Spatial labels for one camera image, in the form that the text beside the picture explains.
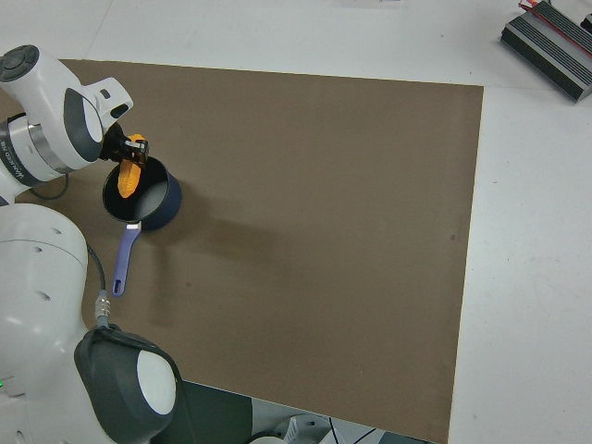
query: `white equipment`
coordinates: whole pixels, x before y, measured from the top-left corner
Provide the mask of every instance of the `white equipment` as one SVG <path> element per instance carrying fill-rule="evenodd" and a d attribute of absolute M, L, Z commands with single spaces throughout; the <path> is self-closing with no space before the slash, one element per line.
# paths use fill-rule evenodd
<path fill-rule="evenodd" d="M 31 45 L 0 57 L 0 87 L 25 112 L 0 124 L 0 444 L 148 442 L 174 411 L 174 363 L 106 323 L 87 333 L 84 237 L 53 210 L 14 204 L 109 157 L 105 133 L 132 101 L 115 79 L 82 86 Z"/>

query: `brown cardboard sheet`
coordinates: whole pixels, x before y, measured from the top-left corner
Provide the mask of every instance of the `brown cardboard sheet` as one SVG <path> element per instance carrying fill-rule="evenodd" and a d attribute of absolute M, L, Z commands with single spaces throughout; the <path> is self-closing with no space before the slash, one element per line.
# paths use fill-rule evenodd
<path fill-rule="evenodd" d="M 66 63 L 127 88 L 124 130 L 184 192 L 136 242 L 114 322 L 190 381 L 446 442 L 481 87 Z M 113 166 L 43 203 L 109 278 L 124 228 L 102 206 Z M 87 325 L 97 285 L 89 265 Z"/>

